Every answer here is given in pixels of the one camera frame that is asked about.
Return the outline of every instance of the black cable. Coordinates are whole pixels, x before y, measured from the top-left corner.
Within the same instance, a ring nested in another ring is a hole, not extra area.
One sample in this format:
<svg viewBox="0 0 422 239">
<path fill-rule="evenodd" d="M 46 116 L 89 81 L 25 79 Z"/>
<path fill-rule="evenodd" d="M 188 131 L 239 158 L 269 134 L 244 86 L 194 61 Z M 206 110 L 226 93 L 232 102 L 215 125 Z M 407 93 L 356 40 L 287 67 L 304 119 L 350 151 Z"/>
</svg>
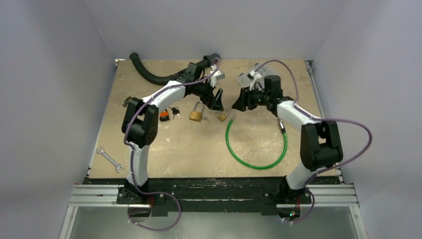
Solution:
<svg viewBox="0 0 422 239">
<path fill-rule="evenodd" d="M 212 65 L 212 61 L 213 61 L 213 59 L 215 57 L 218 57 L 219 58 L 219 55 L 214 53 L 214 54 L 209 55 L 209 56 L 204 56 L 203 60 L 197 62 L 196 64 L 199 67 L 205 69 L 205 68 L 207 68 L 207 67 L 209 67 L 209 66 Z M 177 73 L 175 73 L 173 75 L 170 75 L 170 76 L 156 76 L 156 75 L 152 74 L 151 72 L 149 72 L 145 68 L 145 66 L 142 64 L 142 62 L 141 62 L 141 60 L 139 58 L 138 53 L 133 52 L 129 56 L 129 59 L 132 61 L 133 65 L 136 68 L 136 70 L 138 71 L 138 73 L 143 78 L 145 78 L 145 80 L 147 80 L 147 81 L 149 81 L 149 82 L 151 82 L 152 84 L 155 84 L 155 85 L 164 86 L 169 81 L 174 80 L 176 77 L 178 77 L 180 74 L 182 74 L 186 70 L 186 68 L 185 68 L 185 69 L 180 70 L 179 72 L 177 72 Z"/>
<path fill-rule="evenodd" d="M 262 90 L 264 89 L 264 87 L 261 86 L 261 83 L 259 82 L 255 82 L 255 84 L 253 84 L 253 88 L 256 88 L 256 84 L 258 84 L 259 88 L 261 88 Z"/>
<path fill-rule="evenodd" d="M 201 76 L 201 78 L 200 78 L 200 79 L 203 79 L 203 78 L 204 78 L 204 76 L 205 76 L 205 68 L 203 68 L 203 69 L 202 69 L 202 76 Z"/>
</svg>

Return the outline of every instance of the key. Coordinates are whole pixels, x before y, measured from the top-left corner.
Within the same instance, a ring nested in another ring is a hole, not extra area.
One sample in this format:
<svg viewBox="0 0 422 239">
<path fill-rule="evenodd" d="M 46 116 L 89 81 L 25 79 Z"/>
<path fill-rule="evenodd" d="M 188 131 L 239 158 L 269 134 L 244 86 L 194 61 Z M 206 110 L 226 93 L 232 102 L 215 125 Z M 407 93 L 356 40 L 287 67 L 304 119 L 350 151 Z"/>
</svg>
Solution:
<svg viewBox="0 0 422 239">
<path fill-rule="evenodd" d="M 210 120 L 208 119 L 208 117 L 206 117 L 206 116 L 202 116 L 202 119 L 208 121 L 208 123 L 211 123 Z"/>
<path fill-rule="evenodd" d="M 179 117 L 179 119 L 181 119 L 180 118 L 180 110 L 177 107 L 173 107 L 172 112 L 173 112 L 173 120 L 174 120 L 174 117 L 176 117 L 176 115 Z"/>
</svg>

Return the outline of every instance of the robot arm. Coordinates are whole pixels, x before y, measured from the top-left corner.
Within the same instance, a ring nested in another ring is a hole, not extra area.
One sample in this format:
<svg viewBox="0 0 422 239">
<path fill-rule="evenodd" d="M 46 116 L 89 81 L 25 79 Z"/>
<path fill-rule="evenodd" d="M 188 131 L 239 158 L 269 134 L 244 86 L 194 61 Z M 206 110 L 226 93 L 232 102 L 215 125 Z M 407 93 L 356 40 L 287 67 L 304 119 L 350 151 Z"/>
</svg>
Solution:
<svg viewBox="0 0 422 239">
<path fill-rule="evenodd" d="M 191 84 L 181 86 L 181 84 L 191 83 L 200 78 L 203 68 L 197 64 L 190 63 L 186 70 L 179 74 L 179 77 L 174 81 L 169 81 L 163 88 L 150 96 L 142 99 L 131 98 L 127 104 L 126 114 L 123 120 L 121 131 L 123 133 L 127 130 L 127 125 L 139 110 L 139 108 L 148 102 L 148 105 L 142 109 L 140 116 L 144 115 L 144 119 L 135 119 L 129 129 L 127 142 L 133 147 L 133 172 L 135 174 L 136 183 L 142 186 L 148 179 L 147 161 L 150 144 L 154 141 L 158 130 L 158 117 L 160 112 L 164 111 L 174 102 L 181 100 L 187 95 L 194 94 L 200 97 L 200 100 L 205 105 L 216 111 L 223 111 L 224 108 L 221 103 L 222 89 L 220 88 L 214 96 L 214 84 L 210 81 L 205 81 L 198 84 Z M 219 79 L 224 73 L 219 71 Z M 135 185 L 132 178 L 132 173 L 127 176 L 129 183 Z"/>
<path fill-rule="evenodd" d="M 301 132 L 301 162 L 285 178 L 286 194 L 304 189 L 308 180 L 319 170 L 331 167 L 343 159 L 337 124 L 314 120 L 317 117 L 302 108 L 298 110 L 292 98 L 283 96 L 280 77 L 266 76 L 263 90 L 242 88 L 232 108 L 244 112 L 257 106 L 266 106 L 275 116 Z M 320 138 L 325 139 L 325 142 L 320 143 Z"/>
</svg>

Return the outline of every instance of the wooden work surface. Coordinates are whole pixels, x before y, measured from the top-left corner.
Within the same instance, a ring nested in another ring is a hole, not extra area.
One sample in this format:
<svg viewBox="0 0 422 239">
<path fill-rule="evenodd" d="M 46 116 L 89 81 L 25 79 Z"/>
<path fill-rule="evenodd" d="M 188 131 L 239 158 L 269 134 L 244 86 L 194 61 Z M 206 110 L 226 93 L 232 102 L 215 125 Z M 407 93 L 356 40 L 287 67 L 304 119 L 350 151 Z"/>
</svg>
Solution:
<svg viewBox="0 0 422 239">
<path fill-rule="evenodd" d="M 167 76 L 183 68 L 189 62 L 197 60 L 151 60 L 143 61 L 145 67 L 153 74 Z M 320 116 L 312 84 L 303 60 L 283 60 L 293 71 L 299 87 L 298 104 L 310 113 Z M 268 165 L 274 162 L 283 151 L 283 138 L 278 129 L 277 120 L 265 107 L 253 111 L 239 112 L 231 105 L 239 97 L 240 85 L 237 76 L 249 70 L 255 63 L 264 60 L 222 60 L 220 69 L 225 79 L 217 83 L 223 88 L 222 102 L 225 113 L 230 116 L 224 122 L 215 117 L 215 112 L 205 108 L 206 120 L 196 122 L 189 120 L 189 114 L 197 96 L 189 95 L 173 106 L 180 110 L 179 119 L 159 122 L 158 134 L 151 144 L 148 157 L 149 177 L 259 177 L 283 176 L 290 173 L 300 161 L 300 133 L 286 123 L 288 150 L 284 159 L 275 167 L 267 170 L 248 168 L 236 161 L 225 144 L 225 131 L 229 119 L 236 114 L 230 129 L 230 144 L 234 152 L 244 161 L 253 165 Z M 271 67 L 282 79 L 284 95 L 295 98 L 295 89 L 289 72 L 278 63 Z M 129 172 L 129 148 L 123 144 L 120 131 L 126 108 L 122 106 L 128 97 L 143 98 L 160 86 L 144 80 L 136 71 L 131 61 L 120 61 L 103 123 L 99 132 L 97 148 L 103 146 L 115 161 L 124 165 L 124 170 L 117 173 L 114 166 L 103 156 L 94 154 L 90 178 L 124 178 Z M 336 175 L 335 171 L 327 172 Z"/>
</svg>

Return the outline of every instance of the padlock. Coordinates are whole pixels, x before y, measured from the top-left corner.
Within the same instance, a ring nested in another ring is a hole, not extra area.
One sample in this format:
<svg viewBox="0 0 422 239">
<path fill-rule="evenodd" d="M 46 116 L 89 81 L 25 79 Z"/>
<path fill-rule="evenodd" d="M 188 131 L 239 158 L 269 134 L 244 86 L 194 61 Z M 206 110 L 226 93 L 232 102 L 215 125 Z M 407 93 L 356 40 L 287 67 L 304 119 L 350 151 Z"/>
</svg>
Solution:
<svg viewBox="0 0 422 239">
<path fill-rule="evenodd" d="M 170 120 L 169 112 L 167 111 L 167 109 L 161 112 L 159 119 L 161 122 Z"/>
<path fill-rule="evenodd" d="M 223 122 L 227 116 L 224 113 L 215 113 L 215 116 L 221 121 Z"/>
<path fill-rule="evenodd" d="M 198 104 L 202 104 L 201 112 L 196 111 Z M 191 111 L 191 114 L 189 115 L 189 119 L 201 122 L 202 115 L 204 114 L 204 108 L 205 108 L 205 105 L 202 102 L 196 102 L 194 109 Z"/>
</svg>

